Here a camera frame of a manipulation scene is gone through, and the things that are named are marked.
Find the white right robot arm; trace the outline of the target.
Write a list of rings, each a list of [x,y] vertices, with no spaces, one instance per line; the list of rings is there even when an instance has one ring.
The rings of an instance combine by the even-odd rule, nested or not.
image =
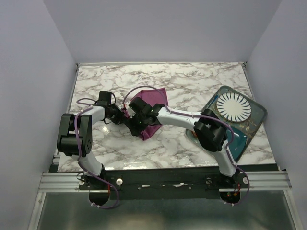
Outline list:
[[[142,106],[125,104],[134,127],[149,125],[172,125],[193,131],[201,146],[217,161],[221,173],[221,183],[230,188],[238,182],[237,163],[229,145],[234,141],[234,132],[229,124],[218,119],[213,112],[185,112],[171,109],[163,104]]]

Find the purple cloth napkin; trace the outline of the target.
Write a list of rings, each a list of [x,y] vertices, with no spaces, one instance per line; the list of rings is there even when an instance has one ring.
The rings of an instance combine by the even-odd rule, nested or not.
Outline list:
[[[132,99],[134,99],[135,97],[141,97],[145,102],[147,102],[152,107],[155,104],[162,104],[164,105],[164,107],[168,105],[167,94],[166,94],[165,88],[156,89],[156,90],[155,89],[141,90]],[[127,102],[124,101],[123,107],[122,107],[122,109],[124,108],[126,109],[126,114],[128,118],[131,118],[134,115],[134,112],[129,109],[129,103],[131,102],[131,100]],[[150,139],[158,131],[158,129],[154,129],[154,128],[147,128],[147,130],[148,132],[147,133],[144,132],[144,135],[142,137],[138,136],[143,141]]]

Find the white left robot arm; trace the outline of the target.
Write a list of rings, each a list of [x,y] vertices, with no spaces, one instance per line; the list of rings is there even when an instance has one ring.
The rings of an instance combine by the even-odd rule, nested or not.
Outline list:
[[[103,164],[92,152],[93,125],[106,119],[118,125],[123,124],[127,117],[116,105],[91,105],[75,115],[63,114],[57,138],[58,151],[77,161],[90,176],[90,184],[95,189],[102,189],[106,185],[106,177],[102,174]]]

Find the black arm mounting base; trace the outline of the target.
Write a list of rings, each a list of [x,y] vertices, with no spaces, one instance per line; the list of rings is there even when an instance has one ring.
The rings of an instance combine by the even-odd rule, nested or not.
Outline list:
[[[233,192],[247,189],[244,174],[223,176],[217,166],[166,169],[112,170],[103,174],[106,182],[82,176],[81,191],[100,193],[112,200],[154,200],[233,198]]]

